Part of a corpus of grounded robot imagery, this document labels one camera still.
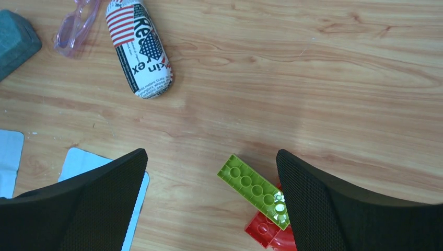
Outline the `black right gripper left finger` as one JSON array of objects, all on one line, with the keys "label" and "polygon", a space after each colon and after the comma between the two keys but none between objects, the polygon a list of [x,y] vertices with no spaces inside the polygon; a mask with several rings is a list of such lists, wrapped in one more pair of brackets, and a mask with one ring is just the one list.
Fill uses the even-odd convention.
[{"label": "black right gripper left finger", "polygon": [[136,149],[67,180],[1,198],[1,250],[121,250],[148,155]]}]

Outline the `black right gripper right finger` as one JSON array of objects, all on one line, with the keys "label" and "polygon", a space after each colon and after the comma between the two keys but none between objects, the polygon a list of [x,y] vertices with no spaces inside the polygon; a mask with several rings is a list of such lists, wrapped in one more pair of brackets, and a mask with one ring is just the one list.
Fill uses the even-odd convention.
[{"label": "black right gripper right finger", "polygon": [[442,205],[386,196],[285,149],[278,176],[298,250],[442,250]]}]

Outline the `flag print glasses case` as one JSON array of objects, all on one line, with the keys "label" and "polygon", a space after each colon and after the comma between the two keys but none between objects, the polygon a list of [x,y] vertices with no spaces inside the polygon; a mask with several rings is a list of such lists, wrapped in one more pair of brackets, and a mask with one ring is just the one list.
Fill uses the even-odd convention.
[{"label": "flag print glasses case", "polygon": [[173,83],[169,59],[143,1],[111,1],[106,23],[132,92],[142,99],[165,93]]}]

